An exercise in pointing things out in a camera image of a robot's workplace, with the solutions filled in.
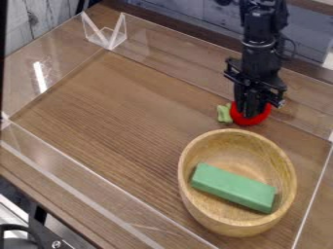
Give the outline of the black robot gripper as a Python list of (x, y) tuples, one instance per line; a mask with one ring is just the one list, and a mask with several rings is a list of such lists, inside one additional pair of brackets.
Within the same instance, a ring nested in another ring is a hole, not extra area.
[(283, 66), (285, 41), (273, 38), (271, 41), (243, 41), (243, 57), (229, 57), (224, 76), (235, 83), (235, 100), (237, 111), (245, 118), (253, 116), (265, 119), (271, 113), (271, 104), (280, 108), (284, 104), (287, 84), (279, 76)]

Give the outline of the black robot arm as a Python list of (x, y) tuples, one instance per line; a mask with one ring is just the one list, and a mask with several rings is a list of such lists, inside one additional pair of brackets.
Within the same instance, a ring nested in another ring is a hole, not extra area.
[(268, 105), (276, 108), (284, 105), (288, 86), (280, 70), (290, 11), (285, 0), (240, 0), (240, 14), (243, 56), (225, 60), (224, 76), (235, 83), (237, 111), (245, 119), (252, 119), (264, 113)]

